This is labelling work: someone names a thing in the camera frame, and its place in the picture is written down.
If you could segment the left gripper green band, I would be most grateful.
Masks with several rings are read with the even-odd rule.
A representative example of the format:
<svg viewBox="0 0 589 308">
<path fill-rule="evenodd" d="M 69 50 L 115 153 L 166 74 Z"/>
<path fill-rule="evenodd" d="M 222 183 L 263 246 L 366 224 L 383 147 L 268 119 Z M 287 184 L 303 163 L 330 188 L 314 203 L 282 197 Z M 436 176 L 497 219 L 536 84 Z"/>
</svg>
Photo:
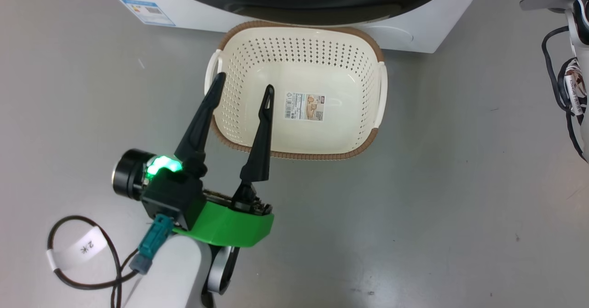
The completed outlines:
<svg viewBox="0 0 589 308">
<path fill-rule="evenodd" d="M 272 206 L 256 195 L 253 184 L 269 180 L 274 87 L 269 84 L 258 112 L 259 125 L 241 183 L 233 196 L 204 188 L 205 147 L 226 73 L 218 73 L 174 155 L 130 149 L 112 172 L 115 193 L 140 201 L 151 219 L 171 219 L 174 232 L 214 246 L 248 248 L 267 237 L 274 223 Z"/>
</svg>

